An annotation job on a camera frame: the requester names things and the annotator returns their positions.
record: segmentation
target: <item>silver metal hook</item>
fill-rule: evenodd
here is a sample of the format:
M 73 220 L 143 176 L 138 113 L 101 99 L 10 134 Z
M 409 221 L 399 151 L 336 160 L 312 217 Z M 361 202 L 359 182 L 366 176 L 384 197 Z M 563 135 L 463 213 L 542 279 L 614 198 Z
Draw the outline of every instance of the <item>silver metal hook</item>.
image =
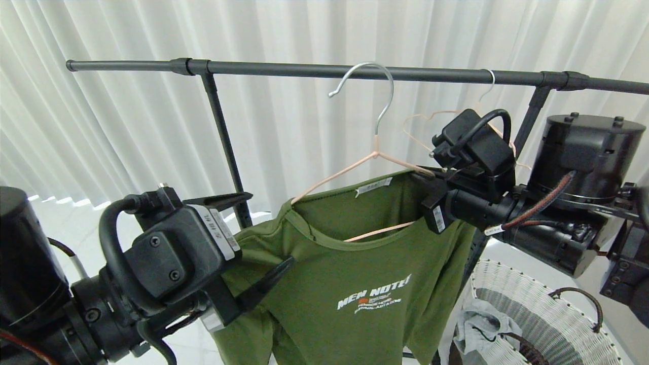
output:
M 493 86 L 496 84 L 496 75 L 493 73 L 493 71 L 491 71 L 490 69 L 486 69 L 486 68 L 483 68 L 483 70 L 488 71 L 488 72 L 491 74 L 491 86 L 489 87 L 489 89 L 488 89 L 487 91 L 485 91 L 485 92 L 480 96 L 480 98 L 478 99 L 478 102 L 482 101 L 482 98 L 483 98 L 485 95 L 487 95 L 488 93 L 490 93 L 491 90 L 493 90 Z
M 381 69 L 381 71 L 383 71 L 385 73 L 385 75 L 387 76 L 388 81 L 390 82 L 390 98 L 387 100 L 386 107 L 383 108 L 383 111 L 381 111 L 381 114 L 379 114 L 378 118 L 376 119 L 376 127 L 374 128 L 374 135 L 378 135 L 378 126 L 381 123 L 381 118 L 383 118 L 383 115 L 386 114 L 387 109 L 392 104 L 392 98 L 394 98 L 394 96 L 395 96 L 395 80 L 392 78 L 392 74 L 390 73 L 390 71 L 385 66 L 377 64 L 376 62 L 361 62 L 361 63 L 355 65 L 354 67 L 349 69 L 349 71 L 345 74 L 345 76 L 343 76 L 343 79 L 340 80 L 340 83 L 338 84 L 338 87 L 334 91 L 329 93 L 329 97 L 333 97 L 334 95 L 338 94 L 340 92 L 340 89 L 343 88 L 343 85 L 345 84 L 345 81 L 347 81 L 347 79 L 352 75 L 352 73 L 354 73 L 354 71 L 356 71 L 357 69 L 365 67 L 365 66 L 374 66 L 374 67 L 377 67 L 377 68 Z

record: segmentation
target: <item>vertical blind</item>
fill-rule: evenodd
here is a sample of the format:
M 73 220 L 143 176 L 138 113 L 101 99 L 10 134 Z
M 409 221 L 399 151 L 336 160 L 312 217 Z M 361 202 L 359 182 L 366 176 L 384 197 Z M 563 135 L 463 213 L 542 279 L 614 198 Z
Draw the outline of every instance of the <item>vertical blind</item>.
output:
M 0 179 L 30 195 L 94 204 L 165 182 L 182 198 L 233 191 L 200 79 L 155 72 L 70 73 L 66 59 L 169 60 L 562 71 L 649 82 L 649 1 L 0 1 Z M 215 77 L 253 211 L 282 202 L 371 150 L 385 81 Z M 507 109 L 516 132 L 533 88 L 396 82 L 382 149 L 434 161 L 402 132 L 436 110 Z M 648 123 L 643 95 L 552 92 L 548 115 Z M 427 145 L 452 115 L 405 126 Z M 637 156 L 649 155 L 645 136 Z M 323 188 L 399 169 L 373 160 Z M 636 158 L 628 180 L 647 171 Z M 529 176 L 519 168 L 519 181 Z

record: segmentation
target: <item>green t-shirt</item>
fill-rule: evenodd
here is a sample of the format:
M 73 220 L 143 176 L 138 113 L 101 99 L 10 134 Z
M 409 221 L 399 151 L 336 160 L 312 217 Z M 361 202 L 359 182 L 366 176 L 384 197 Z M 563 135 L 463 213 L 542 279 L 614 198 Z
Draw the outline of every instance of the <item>green t-shirt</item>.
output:
M 296 264 L 252 312 L 214 334 L 226 364 L 430 363 L 454 306 L 474 229 L 442 234 L 419 213 L 426 193 L 403 171 L 304 197 L 236 235 L 237 295 L 288 255 Z M 363 233 L 416 222 L 357 242 Z

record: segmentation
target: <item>horizontal bar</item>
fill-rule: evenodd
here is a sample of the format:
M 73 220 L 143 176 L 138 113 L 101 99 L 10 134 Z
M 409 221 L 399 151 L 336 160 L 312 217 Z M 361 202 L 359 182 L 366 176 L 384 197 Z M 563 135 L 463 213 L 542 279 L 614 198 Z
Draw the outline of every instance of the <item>horizontal bar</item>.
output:
M 68 60 L 70 71 L 178 71 L 173 61 L 74 61 Z M 183 68 L 190 73 L 203 73 L 205 60 L 188 59 Z M 352 66 L 322 64 L 271 64 L 258 62 L 208 61 L 210 73 L 222 75 L 255 75 L 286 77 L 323 77 L 339 79 Z M 491 73 L 484 69 L 405 68 L 388 67 L 398 81 L 458 82 L 468 84 L 491 84 Z M 493 71 L 496 84 L 549 86 L 556 90 L 566 87 L 569 75 L 565 72 Z M 584 80 L 573 90 L 591 89 L 649 95 L 645 82 L 599 79 L 582 75 Z M 363 68 L 351 75 L 352 79 L 385 79 L 375 68 Z

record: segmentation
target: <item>wicker basket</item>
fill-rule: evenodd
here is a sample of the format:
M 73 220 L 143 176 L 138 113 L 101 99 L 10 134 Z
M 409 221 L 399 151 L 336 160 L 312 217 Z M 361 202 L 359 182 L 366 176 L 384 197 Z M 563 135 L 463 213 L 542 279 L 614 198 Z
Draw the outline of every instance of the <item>wicker basket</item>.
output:
M 490 302 L 511 317 L 521 328 L 522 337 L 533 344 L 552 365 L 622 364 L 617 349 L 601 330 L 599 303 L 595 323 L 559 296 L 563 288 L 552 292 L 547 286 L 518 270 L 490 260 L 481 260 L 471 275 L 472 294 Z M 594 297 L 584 293 L 589 299 Z M 523 355 L 502 338 L 480 353 L 486 364 L 529 364 Z

